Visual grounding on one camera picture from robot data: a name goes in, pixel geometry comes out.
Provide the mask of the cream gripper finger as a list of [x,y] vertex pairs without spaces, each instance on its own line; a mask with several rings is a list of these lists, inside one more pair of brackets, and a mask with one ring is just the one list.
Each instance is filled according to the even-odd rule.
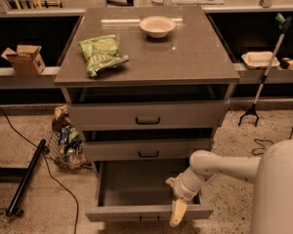
[[178,199],[172,202],[172,214],[169,221],[171,227],[177,227],[181,223],[187,207],[188,203],[184,200]]

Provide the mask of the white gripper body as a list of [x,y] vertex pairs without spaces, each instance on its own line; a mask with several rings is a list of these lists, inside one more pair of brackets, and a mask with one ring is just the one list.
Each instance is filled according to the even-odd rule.
[[171,186],[174,195],[180,200],[189,202],[197,195],[197,190],[187,188],[179,176],[167,178],[166,183]]

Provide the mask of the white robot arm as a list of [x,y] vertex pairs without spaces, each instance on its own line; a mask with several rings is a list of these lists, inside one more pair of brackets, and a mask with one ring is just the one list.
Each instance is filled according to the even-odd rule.
[[254,185],[250,234],[293,234],[293,139],[270,146],[261,157],[192,153],[189,167],[166,180],[177,197],[172,203],[172,227],[179,225],[199,189],[218,175]]

